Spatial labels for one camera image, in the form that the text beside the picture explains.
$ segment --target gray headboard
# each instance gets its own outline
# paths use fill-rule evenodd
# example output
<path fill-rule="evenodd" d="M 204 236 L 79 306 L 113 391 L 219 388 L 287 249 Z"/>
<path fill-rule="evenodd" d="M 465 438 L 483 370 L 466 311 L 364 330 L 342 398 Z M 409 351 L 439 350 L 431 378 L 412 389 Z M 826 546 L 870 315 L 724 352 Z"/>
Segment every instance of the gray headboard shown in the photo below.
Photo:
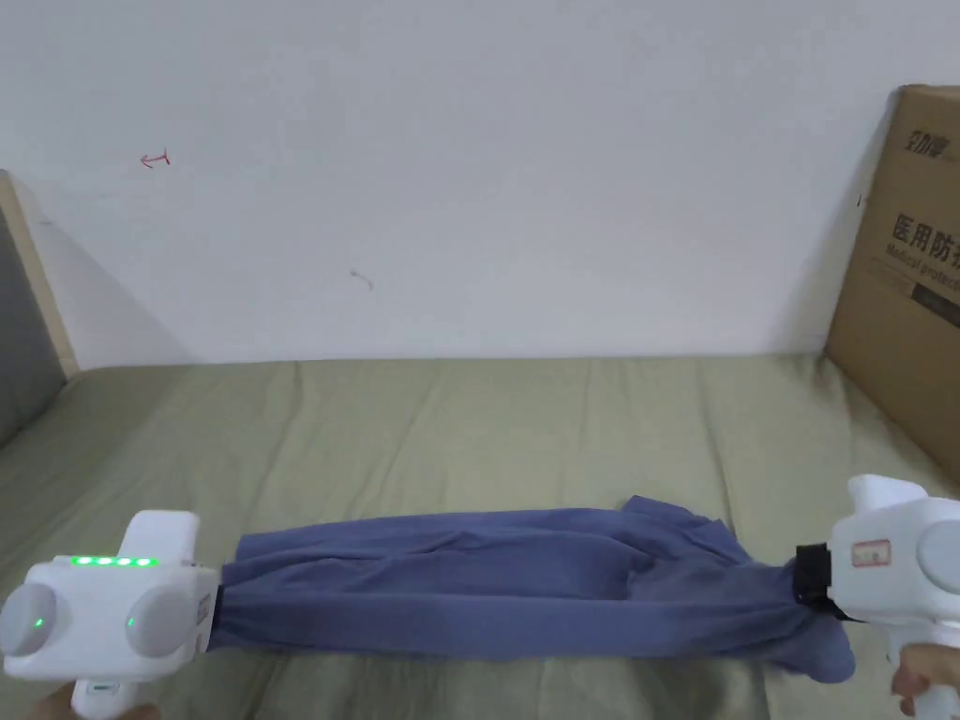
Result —
<path fill-rule="evenodd" d="M 0 170 L 0 445 L 43 412 L 73 370 L 13 180 Z"/>

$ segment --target black clamp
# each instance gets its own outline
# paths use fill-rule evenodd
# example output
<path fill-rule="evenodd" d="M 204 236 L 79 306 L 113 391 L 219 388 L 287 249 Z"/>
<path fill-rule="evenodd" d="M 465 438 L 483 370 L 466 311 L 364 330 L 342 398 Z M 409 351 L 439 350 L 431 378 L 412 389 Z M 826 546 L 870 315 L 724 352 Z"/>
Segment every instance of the black clamp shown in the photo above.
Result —
<path fill-rule="evenodd" d="M 793 565 L 794 599 L 814 612 L 832 615 L 838 620 L 851 620 L 827 595 L 831 576 L 830 551 L 825 542 L 797 546 L 797 560 Z"/>

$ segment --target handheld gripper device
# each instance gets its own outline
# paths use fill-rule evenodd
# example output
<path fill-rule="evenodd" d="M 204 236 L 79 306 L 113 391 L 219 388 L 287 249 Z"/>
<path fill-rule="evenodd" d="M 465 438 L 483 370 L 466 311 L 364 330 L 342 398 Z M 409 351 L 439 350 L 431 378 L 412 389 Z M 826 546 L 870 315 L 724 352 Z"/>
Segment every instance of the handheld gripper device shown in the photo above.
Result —
<path fill-rule="evenodd" d="M 849 490 L 854 513 L 829 542 L 797 548 L 797 599 L 882 629 L 894 666 L 904 645 L 960 648 L 960 501 L 879 475 L 858 475 Z M 952 687 L 915 702 L 919 720 L 960 717 Z"/>
<path fill-rule="evenodd" d="M 144 511 L 116 557 L 31 567 L 0 612 L 4 671 L 76 680 L 83 720 L 134 707 L 138 684 L 176 672 L 209 642 L 220 574 L 193 562 L 199 527 L 192 513 Z"/>

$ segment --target hand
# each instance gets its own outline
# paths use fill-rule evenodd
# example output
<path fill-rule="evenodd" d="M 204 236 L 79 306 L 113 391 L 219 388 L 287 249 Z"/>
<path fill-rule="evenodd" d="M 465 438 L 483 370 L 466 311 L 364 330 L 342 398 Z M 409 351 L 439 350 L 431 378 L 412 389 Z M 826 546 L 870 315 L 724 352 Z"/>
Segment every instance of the hand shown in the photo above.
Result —
<path fill-rule="evenodd" d="M 77 714 L 70 709 L 71 697 L 73 683 L 64 685 L 53 695 L 34 705 L 27 720 L 79 720 Z M 160 720 L 160 711 L 152 705 L 141 705 L 128 710 L 117 720 Z"/>
<path fill-rule="evenodd" d="M 952 685 L 960 692 L 960 649 L 946 645 L 907 645 L 900 653 L 894 675 L 894 694 L 901 696 L 900 709 L 913 717 L 913 699 L 931 685 Z"/>

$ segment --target bed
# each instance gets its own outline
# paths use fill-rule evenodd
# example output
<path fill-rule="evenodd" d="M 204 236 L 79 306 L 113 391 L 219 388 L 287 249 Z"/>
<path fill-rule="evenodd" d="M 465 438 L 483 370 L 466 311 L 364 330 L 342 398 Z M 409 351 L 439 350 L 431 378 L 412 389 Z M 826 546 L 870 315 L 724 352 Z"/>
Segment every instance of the bed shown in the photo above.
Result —
<path fill-rule="evenodd" d="M 42 315 L 34 306 L 30 322 L 46 322 Z M 850 511 L 853 474 L 954 492 L 829 361 L 813 356 L 74 374 L 57 345 L 61 361 L 48 365 L 45 393 L 0 448 L 4 597 L 35 562 L 114 552 L 144 508 L 199 514 L 199 559 L 218 565 L 254 531 L 412 513 L 616 508 L 644 494 L 722 518 L 755 557 L 781 563 L 796 544 L 825 540 Z M 8 371 L 8 383 L 15 372 L 22 369 Z M 850 635 L 859 670 L 837 686 L 733 660 L 220 651 L 148 692 L 167 720 L 898 717 L 885 648 L 868 628 Z M 50 689 L 0 679 L 4 717 L 25 717 Z"/>

